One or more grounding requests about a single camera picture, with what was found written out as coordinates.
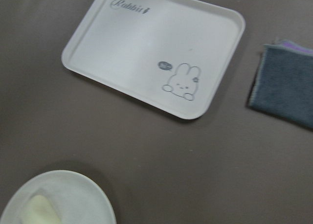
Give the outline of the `pale cream bun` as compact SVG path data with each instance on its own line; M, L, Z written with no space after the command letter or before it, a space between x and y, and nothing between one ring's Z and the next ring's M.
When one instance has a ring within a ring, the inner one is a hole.
M61 224L51 202L42 195L33 196L20 214L22 224Z

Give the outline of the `cream rectangular tray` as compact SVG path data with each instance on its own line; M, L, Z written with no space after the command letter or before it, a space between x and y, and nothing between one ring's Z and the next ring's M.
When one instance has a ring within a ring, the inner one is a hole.
M245 30L237 11L198 0L95 0L63 65L182 119L209 108Z

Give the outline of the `grey folded cloth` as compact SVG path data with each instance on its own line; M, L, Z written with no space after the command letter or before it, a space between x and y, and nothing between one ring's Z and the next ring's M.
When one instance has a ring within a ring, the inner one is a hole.
M265 44L248 106L313 127L313 50L289 40Z

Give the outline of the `cream round plate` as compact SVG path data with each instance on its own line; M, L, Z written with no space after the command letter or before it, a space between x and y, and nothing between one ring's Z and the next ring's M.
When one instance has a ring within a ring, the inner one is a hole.
M73 171L42 173L23 184L6 205L0 222L19 224L23 208L35 195L45 196L63 224L114 224L116 217L103 190Z

